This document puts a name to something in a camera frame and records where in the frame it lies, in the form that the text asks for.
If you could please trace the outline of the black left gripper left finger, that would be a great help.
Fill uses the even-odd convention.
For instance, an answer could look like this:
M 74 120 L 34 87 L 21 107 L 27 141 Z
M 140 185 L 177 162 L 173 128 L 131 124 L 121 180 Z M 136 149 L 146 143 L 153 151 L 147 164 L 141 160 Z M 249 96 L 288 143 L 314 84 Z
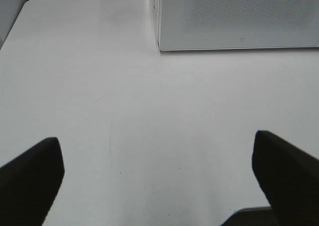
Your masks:
M 45 138 L 0 169 L 0 224 L 41 226 L 62 184 L 59 141 Z

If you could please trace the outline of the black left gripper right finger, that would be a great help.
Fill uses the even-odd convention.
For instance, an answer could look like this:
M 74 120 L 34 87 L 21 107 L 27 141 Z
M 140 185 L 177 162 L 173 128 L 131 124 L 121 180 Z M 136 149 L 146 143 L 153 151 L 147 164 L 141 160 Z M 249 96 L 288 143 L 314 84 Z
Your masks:
M 257 131 L 252 169 L 282 226 L 319 224 L 319 161 L 270 131 Z

